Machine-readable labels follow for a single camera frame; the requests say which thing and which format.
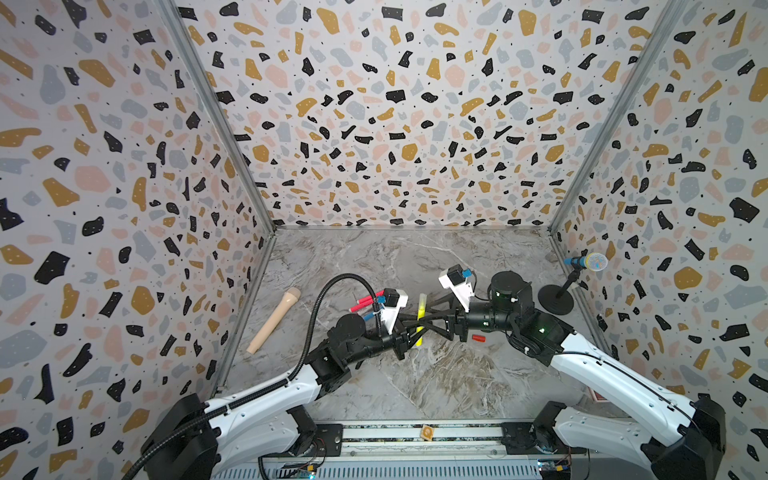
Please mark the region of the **yellow highlighter pen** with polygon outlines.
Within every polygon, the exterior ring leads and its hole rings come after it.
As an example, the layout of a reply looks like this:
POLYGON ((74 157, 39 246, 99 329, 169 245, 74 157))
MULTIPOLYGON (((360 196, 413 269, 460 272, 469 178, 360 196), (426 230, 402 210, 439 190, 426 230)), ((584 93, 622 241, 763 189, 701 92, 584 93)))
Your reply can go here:
MULTIPOLYGON (((427 299, 428 295, 425 293, 420 293, 419 295, 419 301, 418 301, 418 310, 417 310, 417 319, 421 320, 426 315, 426 308, 427 308, 427 299)), ((423 330, 423 327, 417 328, 417 333, 421 332, 423 330)), ((420 337, 414 346, 420 347, 423 344, 423 339, 420 337)))

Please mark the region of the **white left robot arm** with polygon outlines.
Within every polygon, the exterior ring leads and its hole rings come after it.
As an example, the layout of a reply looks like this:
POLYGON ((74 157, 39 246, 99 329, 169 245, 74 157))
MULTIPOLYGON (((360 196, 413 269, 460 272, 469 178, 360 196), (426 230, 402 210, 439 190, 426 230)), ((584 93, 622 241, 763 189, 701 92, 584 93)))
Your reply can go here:
POLYGON ((189 394, 163 416, 126 473, 150 479, 209 479, 250 459, 309 449, 317 425, 306 407, 334 392, 358 363, 393 351, 398 357, 437 326, 424 319, 392 333, 366 328, 357 314, 341 317, 311 350, 296 374, 287 372, 228 396, 202 400, 189 394))

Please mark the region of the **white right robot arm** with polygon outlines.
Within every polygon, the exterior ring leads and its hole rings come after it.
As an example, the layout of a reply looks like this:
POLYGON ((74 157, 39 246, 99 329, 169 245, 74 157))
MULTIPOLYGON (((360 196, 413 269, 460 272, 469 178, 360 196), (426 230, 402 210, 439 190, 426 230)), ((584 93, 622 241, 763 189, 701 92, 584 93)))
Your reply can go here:
POLYGON ((534 445, 608 454, 649 470, 657 479, 713 479, 726 450, 725 413, 713 399, 692 400, 637 374, 601 351, 570 324, 533 302, 532 287, 513 271, 496 273, 487 297, 476 296, 472 273, 459 265, 438 277, 449 309, 439 314, 447 338, 502 332, 525 354, 581 382, 627 414, 588 414, 549 401, 531 426, 534 445))

